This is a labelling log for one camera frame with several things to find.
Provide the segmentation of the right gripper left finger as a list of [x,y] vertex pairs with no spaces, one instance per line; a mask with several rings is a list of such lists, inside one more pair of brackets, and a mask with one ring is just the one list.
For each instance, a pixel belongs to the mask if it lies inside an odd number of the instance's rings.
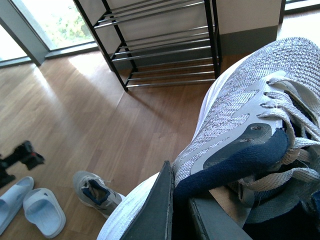
[[165,161],[142,208],[134,217],[122,240],[170,240],[173,222],[174,176]]

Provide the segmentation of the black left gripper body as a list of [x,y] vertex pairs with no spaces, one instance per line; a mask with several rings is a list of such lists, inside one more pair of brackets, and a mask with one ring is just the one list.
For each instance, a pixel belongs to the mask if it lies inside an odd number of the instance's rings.
[[7,172],[7,169],[18,162],[26,165],[30,171],[36,166],[44,164],[45,158],[34,150],[29,140],[24,141],[18,145],[10,155],[0,159],[0,188],[3,188],[16,179],[13,174]]

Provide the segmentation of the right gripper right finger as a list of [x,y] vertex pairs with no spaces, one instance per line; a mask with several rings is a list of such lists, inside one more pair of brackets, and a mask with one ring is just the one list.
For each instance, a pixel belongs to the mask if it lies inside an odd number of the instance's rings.
[[188,200],[196,238],[198,240],[245,240],[247,233],[223,210],[211,196]]

